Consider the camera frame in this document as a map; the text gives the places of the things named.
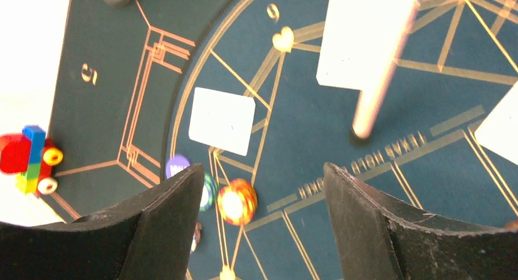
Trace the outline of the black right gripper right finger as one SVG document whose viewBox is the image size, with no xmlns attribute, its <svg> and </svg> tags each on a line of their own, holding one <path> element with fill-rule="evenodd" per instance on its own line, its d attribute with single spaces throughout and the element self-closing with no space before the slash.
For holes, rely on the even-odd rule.
<svg viewBox="0 0 518 280">
<path fill-rule="evenodd" d="M 337 165 L 324 194 L 345 279 L 516 279 L 517 231 L 429 213 Z"/>
</svg>

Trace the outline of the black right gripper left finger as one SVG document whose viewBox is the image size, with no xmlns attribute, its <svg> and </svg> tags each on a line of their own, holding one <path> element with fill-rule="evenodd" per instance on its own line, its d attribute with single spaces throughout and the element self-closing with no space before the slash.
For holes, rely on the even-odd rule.
<svg viewBox="0 0 518 280">
<path fill-rule="evenodd" d="M 203 186 L 193 164 L 71 223 L 2 223 L 1 278 L 184 279 Z"/>
</svg>

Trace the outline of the green chip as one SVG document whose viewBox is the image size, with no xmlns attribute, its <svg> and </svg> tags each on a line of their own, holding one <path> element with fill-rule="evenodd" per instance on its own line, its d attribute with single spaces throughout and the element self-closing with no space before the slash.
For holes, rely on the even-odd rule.
<svg viewBox="0 0 518 280">
<path fill-rule="evenodd" d="M 205 180 L 199 208 L 201 212 L 208 210 L 214 205 L 215 201 L 217 200 L 217 195 L 219 193 L 218 184 L 213 179 L 213 176 L 210 173 L 205 172 L 204 178 Z"/>
</svg>

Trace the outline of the blue small blind button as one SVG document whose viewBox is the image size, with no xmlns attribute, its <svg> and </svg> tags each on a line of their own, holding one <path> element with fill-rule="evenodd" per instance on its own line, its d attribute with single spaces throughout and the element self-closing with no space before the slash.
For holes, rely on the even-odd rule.
<svg viewBox="0 0 518 280">
<path fill-rule="evenodd" d="M 181 172 L 183 169 L 190 167 L 191 161 L 182 154 L 175 154 L 166 161 L 165 164 L 165 178 L 169 179 Z"/>
</svg>

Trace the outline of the red chip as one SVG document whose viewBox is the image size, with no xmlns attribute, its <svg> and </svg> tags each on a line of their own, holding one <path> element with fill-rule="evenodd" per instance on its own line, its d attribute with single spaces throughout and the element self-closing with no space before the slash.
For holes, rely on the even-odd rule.
<svg viewBox="0 0 518 280">
<path fill-rule="evenodd" d="M 235 226 L 251 222 L 258 205 L 257 194 L 251 183 L 234 179 L 217 196 L 217 207 L 224 221 Z"/>
</svg>

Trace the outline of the dealt card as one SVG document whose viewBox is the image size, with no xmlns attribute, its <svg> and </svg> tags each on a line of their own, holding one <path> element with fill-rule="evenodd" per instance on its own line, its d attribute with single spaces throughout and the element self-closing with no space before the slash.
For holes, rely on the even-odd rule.
<svg viewBox="0 0 518 280">
<path fill-rule="evenodd" d="M 375 55 L 382 0 L 329 0 L 316 79 L 319 85 L 362 90 Z"/>
<path fill-rule="evenodd" d="M 480 145 L 517 164 L 517 83 L 475 130 Z"/>
<path fill-rule="evenodd" d="M 196 87 L 189 139 L 246 156 L 254 115 L 255 100 L 252 97 Z"/>
</svg>

